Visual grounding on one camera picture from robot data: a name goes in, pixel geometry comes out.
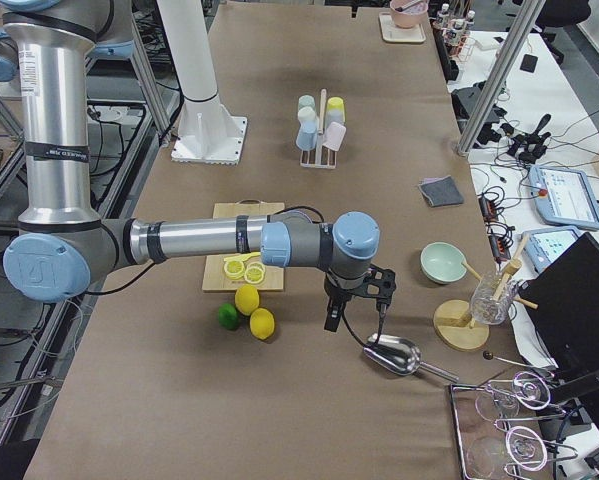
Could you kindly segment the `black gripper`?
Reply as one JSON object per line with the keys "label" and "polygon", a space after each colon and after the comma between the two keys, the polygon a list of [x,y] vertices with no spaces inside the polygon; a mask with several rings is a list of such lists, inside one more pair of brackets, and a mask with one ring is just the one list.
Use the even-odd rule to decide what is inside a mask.
{"label": "black gripper", "polygon": [[377,310],[387,310],[396,290],[396,275],[391,269],[371,264],[357,279],[348,280],[328,271],[324,288],[329,296],[324,329],[336,332],[342,319],[344,305],[353,297],[374,299]]}

